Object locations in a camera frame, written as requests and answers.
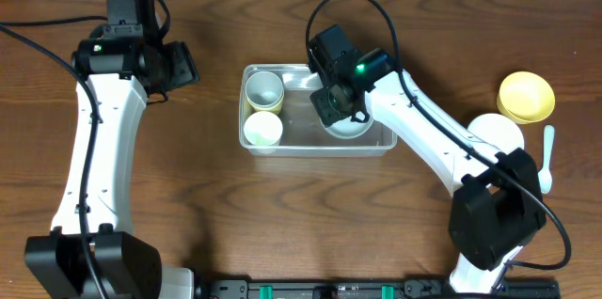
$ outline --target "yellow cup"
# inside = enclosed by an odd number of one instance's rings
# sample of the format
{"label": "yellow cup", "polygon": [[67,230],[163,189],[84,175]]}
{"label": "yellow cup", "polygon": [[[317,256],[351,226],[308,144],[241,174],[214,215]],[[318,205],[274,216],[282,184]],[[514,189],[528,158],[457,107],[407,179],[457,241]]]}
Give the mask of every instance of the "yellow cup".
{"label": "yellow cup", "polygon": [[284,84],[275,73],[259,71],[246,81],[246,100],[255,111],[279,114],[284,101]]}
{"label": "yellow cup", "polygon": [[544,120],[554,110],[555,103],[552,87],[535,73],[512,73],[499,87],[498,109],[516,124]]}

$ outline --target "white spoon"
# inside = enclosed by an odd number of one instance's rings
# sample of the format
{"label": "white spoon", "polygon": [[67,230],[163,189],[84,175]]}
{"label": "white spoon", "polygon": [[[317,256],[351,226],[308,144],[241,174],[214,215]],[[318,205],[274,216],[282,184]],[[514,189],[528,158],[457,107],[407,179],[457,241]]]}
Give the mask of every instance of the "white spoon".
{"label": "white spoon", "polygon": [[549,172],[549,159],[552,156],[552,144],[554,143],[554,127],[546,125],[544,128],[544,162],[542,169],[537,174],[539,177],[539,186],[542,193],[546,194],[552,188],[552,174]]}

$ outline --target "green tape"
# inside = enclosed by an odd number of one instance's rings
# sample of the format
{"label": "green tape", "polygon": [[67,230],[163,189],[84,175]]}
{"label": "green tape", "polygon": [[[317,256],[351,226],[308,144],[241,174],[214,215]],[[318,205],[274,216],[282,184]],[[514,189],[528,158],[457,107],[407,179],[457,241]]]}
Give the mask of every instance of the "green tape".
{"label": "green tape", "polygon": [[395,297],[395,289],[392,286],[383,286],[382,293],[382,299],[394,299]]}
{"label": "green tape", "polygon": [[271,286],[260,286],[260,299],[272,299]]}

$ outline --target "table surface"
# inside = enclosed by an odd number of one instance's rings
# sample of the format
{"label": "table surface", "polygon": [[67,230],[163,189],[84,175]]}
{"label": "table surface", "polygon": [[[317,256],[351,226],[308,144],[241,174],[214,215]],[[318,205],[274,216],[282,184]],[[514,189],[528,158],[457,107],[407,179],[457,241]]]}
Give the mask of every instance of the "table surface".
{"label": "table surface", "polygon": [[[238,142],[243,69],[304,63],[306,21],[321,0],[166,0],[167,40],[185,40],[201,81],[149,107],[132,176],[135,235],[165,263],[202,274],[273,278],[446,275],[451,198],[403,141],[382,158],[261,158]],[[573,258],[555,277],[566,298],[602,291],[602,0],[378,0],[397,26],[404,64],[423,91],[467,125],[496,112],[513,71],[544,76],[549,119],[523,125],[541,163],[543,128],[556,127],[547,204],[564,222]],[[0,0],[0,20],[102,14],[105,0]],[[391,49],[367,3],[337,0],[314,32],[339,23],[363,49]],[[19,28],[63,58],[93,22]],[[54,62],[0,35],[0,296],[46,297],[24,265],[29,236],[48,232],[70,168],[75,83]],[[551,223],[519,258],[562,258]]]}

